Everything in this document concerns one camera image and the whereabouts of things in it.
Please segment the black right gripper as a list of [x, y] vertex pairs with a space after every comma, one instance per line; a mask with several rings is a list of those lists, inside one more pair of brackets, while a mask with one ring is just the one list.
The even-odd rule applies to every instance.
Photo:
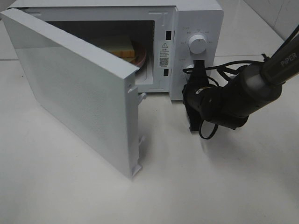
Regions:
[[204, 91], [212, 88], [207, 77], [205, 61], [194, 60], [193, 69], [187, 83], [183, 87], [183, 104], [186, 109], [189, 130], [198, 132], [202, 122], [200, 112], [204, 101]]

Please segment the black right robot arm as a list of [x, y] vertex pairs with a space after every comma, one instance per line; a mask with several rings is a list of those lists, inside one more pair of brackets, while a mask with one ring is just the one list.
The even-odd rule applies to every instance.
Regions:
[[277, 100], [283, 84], [299, 73], [299, 29], [295, 30], [264, 60], [238, 60], [206, 67], [195, 60], [193, 67], [183, 69], [190, 77], [183, 87], [183, 104], [191, 132], [198, 132], [204, 121], [214, 128], [206, 139], [214, 136], [219, 126], [235, 130], [243, 126], [249, 115]]

